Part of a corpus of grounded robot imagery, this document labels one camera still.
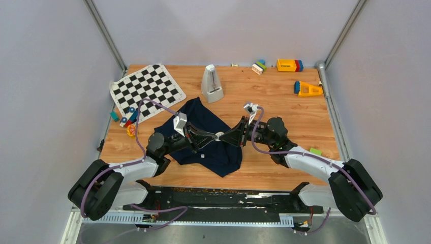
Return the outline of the navy blue garment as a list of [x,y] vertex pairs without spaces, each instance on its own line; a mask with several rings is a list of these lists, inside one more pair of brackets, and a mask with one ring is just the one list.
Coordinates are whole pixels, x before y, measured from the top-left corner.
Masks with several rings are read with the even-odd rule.
[[[187,116],[187,121],[195,128],[209,133],[227,132],[230,127],[206,108],[199,97],[188,100],[178,112]],[[181,165],[201,164],[220,177],[224,177],[241,166],[242,149],[222,141],[212,141],[205,147],[193,152],[189,147],[189,142],[185,141],[185,148],[172,151],[169,146],[172,139],[183,140],[184,137],[174,129],[175,116],[171,116],[163,125],[154,129],[155,133],[164,136],[164,148],[160,151],[167,151],[169,155]]]

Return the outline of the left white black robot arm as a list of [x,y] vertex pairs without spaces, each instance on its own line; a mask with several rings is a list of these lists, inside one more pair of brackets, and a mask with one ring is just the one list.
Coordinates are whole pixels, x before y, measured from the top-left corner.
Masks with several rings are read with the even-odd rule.
[[185,148],[196,152],[218,141],[222,135],[222,132],[214,134],[198,129],[190,122],[170,137],[153,133],[142,158],[113,164],[101,159],[93,161],[70,189],[68,199],[91,220],[98,220],[109,210],[128,204],[138,204],[143,210],[152,209],[156,197],[149,192],[150,186],[143,179],[166,170],[170,164],[166,155]]

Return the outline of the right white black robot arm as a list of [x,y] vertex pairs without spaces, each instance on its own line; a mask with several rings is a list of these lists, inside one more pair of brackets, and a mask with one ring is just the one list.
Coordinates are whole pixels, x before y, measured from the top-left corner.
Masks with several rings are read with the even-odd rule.
[[280,117],[267,122],[249,121],[242,117],[240,122],[218,139],[234,146],[265,144],[267,154],[279,165],[306,172],[324,182],[317,186],[306,184],[290,198],[290,205],[296,212],[303,212],[309,206],[338,209],[346,218],[359,222],[366,214],[375,214],[376,204],[383,193],[364,166],[355,159],[337,161],[311,153],[287,137],[288,130]]

